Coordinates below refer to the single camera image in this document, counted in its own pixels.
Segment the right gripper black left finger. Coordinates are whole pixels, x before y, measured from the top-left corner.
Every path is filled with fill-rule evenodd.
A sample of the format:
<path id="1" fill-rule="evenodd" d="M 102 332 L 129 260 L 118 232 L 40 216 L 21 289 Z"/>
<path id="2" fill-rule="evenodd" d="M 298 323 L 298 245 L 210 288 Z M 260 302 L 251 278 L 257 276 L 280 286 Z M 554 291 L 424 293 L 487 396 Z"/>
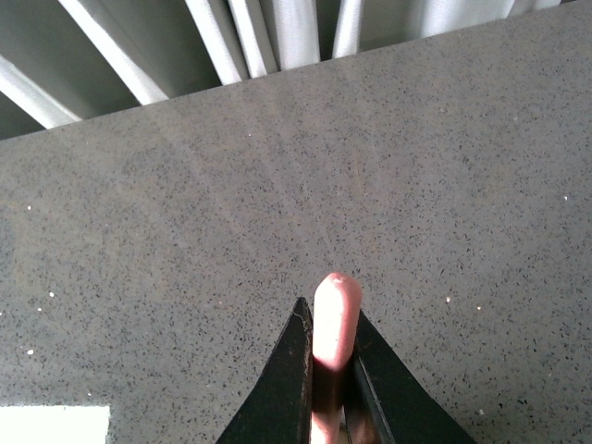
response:
<path id="1" fill-rule="evenodd" d="M 299 298 L 265 367 L 219 443 L 307 443 L 313 385 L 313 318 Z"/>

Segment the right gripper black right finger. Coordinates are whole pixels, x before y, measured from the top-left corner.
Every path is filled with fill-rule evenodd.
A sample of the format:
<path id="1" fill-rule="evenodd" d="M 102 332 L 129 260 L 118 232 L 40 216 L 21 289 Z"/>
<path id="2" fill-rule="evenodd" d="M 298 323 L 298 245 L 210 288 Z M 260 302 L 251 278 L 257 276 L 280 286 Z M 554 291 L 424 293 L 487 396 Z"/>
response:
<path id="1" fill-rule="evenodd" d="M 344 402 L 350 443 L 473 443 L 359 314 Z"/>

